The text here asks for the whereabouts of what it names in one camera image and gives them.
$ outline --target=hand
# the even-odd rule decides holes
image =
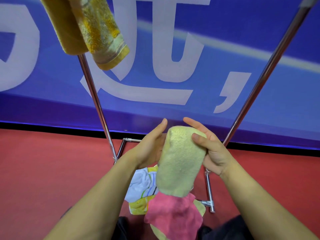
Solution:
[[[232,162],[236,161],[218,137],[203,124],[188,117],[184,117],[183,121],[206,134],[207,138],[204,138],[193,133],[192,140],[196,144],[208,149],[203,161],[203,165],[208,170],[220,176]]]
[[[167,127],[167,119],[163,119],[161,124],[147,134],[142,141],[129,150],[129,157],[137,164],[137,169],[145,168],[154,162],[159,161],[166,134],[163,134]]]

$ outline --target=blue banner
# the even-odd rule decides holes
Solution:
[[[187,116],[223,139],[301,0],[107,0],[130,54],[104,72],[86,54],[111,131]],[[320,3],[232,141],[320,149]],[[40,0],[0,0],[0,121],[102,130],[76,56]]]

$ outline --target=forearm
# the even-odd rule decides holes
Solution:
[[[46,240],[110,239],[137,165],[123,155],[46,236]]]
[[[236,161],[221,178],[254,239],[318,239]]]

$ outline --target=red carpet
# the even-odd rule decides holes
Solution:
[[[115,140],[116,149],[121,140]],[[128,143],[126,149],[134,146]],[[320,158],[231,150],[273,197],[320,237]],[[43,239],[61,215],[113,165],[106,139],[0,129],[0,239]],[[215,227],[238,211],[219,177],[210,176]],[[203,170],[193,194],[207,200]],[[131,239],[156,239],[143,216],[129,217]]]

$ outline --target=pink towel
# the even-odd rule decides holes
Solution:
[[[203,219],[194,200],[191,193],[180,198],[159,191],[149,202],[144,222],[158,228],[170,240],[195,240]]]

